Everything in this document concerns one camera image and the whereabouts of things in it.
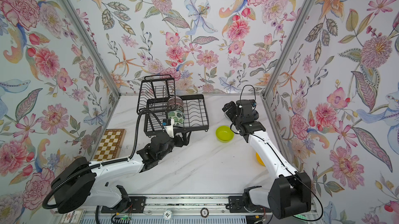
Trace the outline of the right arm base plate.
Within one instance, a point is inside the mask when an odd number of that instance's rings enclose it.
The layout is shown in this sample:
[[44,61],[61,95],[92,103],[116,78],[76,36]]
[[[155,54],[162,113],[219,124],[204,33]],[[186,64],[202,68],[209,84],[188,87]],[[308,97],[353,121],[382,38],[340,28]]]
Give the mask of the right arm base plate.
[[244,203],[242,196],[229,196],[228,203],[225,208],[230,213],[254,213],[254,214],[264,214],[271,213],[270,209],[263,206],[251,206],[247,207]]

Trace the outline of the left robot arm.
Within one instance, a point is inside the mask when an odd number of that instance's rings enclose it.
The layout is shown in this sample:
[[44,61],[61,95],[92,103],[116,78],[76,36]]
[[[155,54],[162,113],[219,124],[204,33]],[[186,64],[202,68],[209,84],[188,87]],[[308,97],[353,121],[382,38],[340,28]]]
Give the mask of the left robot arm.
[[89,162],[86,158],[79,158],[52,181],[42,207],[55,208],[60,214],[83,206],[102,206],[121,213],[132,204],[122,181],[154,168],[175,147],[187,146],[190,137],[186,133],[176,134],[173,138],[167,133],[159,133],[137,152],[137,159],[127,156]]

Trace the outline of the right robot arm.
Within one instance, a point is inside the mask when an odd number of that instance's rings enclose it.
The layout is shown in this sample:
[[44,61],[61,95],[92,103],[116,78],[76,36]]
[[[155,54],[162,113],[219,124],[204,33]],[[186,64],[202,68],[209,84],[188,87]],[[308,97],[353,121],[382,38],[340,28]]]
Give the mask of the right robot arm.
[[270,189],[252,186],[244,189],[246,209],[269,209],[277,219],[296,216],[311,210],[311,179],[299,173],[272,143],[266,128],[258,121],[256,101],[240,99],[224,105],[223,113],[240,136],[256,151],[274,180]]

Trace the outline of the black wire dish rack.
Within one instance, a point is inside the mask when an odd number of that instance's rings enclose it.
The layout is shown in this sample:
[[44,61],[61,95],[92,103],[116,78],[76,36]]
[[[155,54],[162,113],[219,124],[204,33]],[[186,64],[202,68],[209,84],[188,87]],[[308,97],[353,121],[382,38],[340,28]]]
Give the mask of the black wire dish rack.
[[177,133],[209,129],[204,95],[177,95],[175,79],[169,74],[144,77],[137,112],[145,113],[144,133],[148,137],[161,132],[166,119],[173,119]]

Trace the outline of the lime green bowl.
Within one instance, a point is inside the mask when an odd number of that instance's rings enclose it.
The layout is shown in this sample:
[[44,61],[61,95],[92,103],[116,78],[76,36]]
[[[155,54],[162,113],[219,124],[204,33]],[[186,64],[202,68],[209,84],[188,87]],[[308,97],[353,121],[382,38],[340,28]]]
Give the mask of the lime green bowl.
[[220,126],[216,129],[216,137],[222,143],[228,143],[234,138],[233,131],[228,126]]

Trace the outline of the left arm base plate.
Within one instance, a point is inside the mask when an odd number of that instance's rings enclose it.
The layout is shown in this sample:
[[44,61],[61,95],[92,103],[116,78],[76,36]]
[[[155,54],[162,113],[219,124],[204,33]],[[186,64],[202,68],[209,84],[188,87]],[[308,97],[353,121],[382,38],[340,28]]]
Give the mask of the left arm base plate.
[[134,213],[142,214],[144,212],[146,197],[129,197],[129,200],[122,200],[113,208],[103,206],[101,208],[102,214],[115,214],[115,213]]

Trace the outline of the pink striped bowl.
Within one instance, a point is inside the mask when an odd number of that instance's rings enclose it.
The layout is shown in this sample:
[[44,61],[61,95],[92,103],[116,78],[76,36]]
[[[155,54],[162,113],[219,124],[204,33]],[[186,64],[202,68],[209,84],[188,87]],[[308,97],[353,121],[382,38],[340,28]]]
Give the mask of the pink striped bowl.
[[172,105],[181,105],[184,107],[184,102],[181,97],[176,96],[176,97],[170,97],[170,99],[167,102],[168,107],[172,107]]

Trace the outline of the green leaf pattern bowl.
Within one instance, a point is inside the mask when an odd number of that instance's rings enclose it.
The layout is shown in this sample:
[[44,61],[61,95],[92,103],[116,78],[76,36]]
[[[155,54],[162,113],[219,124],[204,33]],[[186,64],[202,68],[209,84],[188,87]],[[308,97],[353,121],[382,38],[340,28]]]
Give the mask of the green leaf pattern bowl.
[[174,126],[183,126],[186,116],[181,110],[174,110],[168,113],[168,118],[174,121]]

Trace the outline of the black white patterned bowl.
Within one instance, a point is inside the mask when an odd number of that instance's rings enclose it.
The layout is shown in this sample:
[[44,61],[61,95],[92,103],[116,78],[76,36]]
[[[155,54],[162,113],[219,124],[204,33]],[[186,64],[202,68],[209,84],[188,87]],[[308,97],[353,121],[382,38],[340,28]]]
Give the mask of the black white patterned bowl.
[[180,111],[180,112],[182,112],[182,113],[185,112],[184,107],[181,106],[181,105],[172,105],[171,109],[172,109],[173,111]]

